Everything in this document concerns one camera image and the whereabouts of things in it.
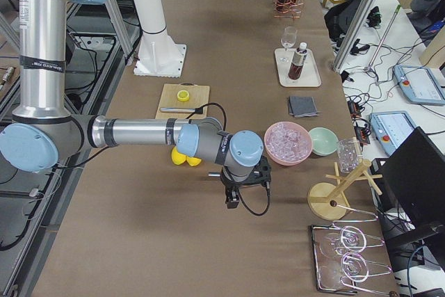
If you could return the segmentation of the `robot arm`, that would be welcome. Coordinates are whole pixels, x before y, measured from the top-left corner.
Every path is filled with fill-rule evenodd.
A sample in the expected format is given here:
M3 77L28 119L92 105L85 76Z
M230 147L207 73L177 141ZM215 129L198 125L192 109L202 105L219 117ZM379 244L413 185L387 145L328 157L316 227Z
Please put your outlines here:
M66 6L69 1L19 0L20 103L1 132L1 153L14 167L38 172L91 148L171 145L194 158L221 166L226 205L242 203L245 186L270 186L264 144L253 131L235 134L215 118L149 119L140 90L122 91L115 103L124 118L74 115L64 105Z

